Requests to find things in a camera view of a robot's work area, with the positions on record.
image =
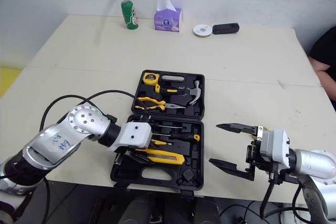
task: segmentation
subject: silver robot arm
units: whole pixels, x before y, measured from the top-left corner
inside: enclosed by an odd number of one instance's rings
[[[93,106],[74,107],[62,122],[43,129],[0,164],[0,222],[16,221],[42,179],[71,156],[84,139],[116,151],[123,146],[147,148],[151,136],[148,123],[129,122],[119,127]]]
[[[269,131],[263,126],[239,123],[219,124],[217,127],[248,133],[255,139],[247,147],[246,162],[250,167],[246,172],[237,170],[237,165],[226,161],[212,158],[209,161],[226,173],[249,180],[254,180],[255,167],[269,175],[270,187],[261,204],[262,218],[273,185],[289,182],[302,186],[312,223],[336,224],[336,158],[332,154],[292,150],[284,130]]]
[[[326,151],[294,150],[293,175],[302,184],[313,223],[336,223],[336,158]]]

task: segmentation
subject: black shirt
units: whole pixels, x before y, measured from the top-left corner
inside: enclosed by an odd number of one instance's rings
[[[326,73],[336,81],[336,26],[327,31],[310,51],[310,57],[330,65]]]

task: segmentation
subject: yellow floor mat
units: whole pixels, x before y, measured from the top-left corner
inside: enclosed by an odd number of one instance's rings
[[[9,89],[21,70],[11,68],[0,68],[0,97]]]

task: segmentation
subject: hammer head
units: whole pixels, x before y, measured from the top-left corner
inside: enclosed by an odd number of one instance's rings
[[[189,103],[193,106],[201,96],[201,89],[199,88],[199,81],[195,81],[195,88],[190,89],[190,95],[194,95],[195,98]]]

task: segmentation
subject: yellow-handled pliers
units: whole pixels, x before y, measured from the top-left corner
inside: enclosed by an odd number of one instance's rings
[[[185,109],[184,106],[180,106],[173,103],[166,103],[165,101],[158,101],[150,97],[139,97],[139,100],[143,102],[153,102],[156,104],[156,106],[147,107],[148,110],[161,109],[162,111],[164,111],[165,109]],[[135,106],[135,108],[144,110],[144,108],[141,106]]]

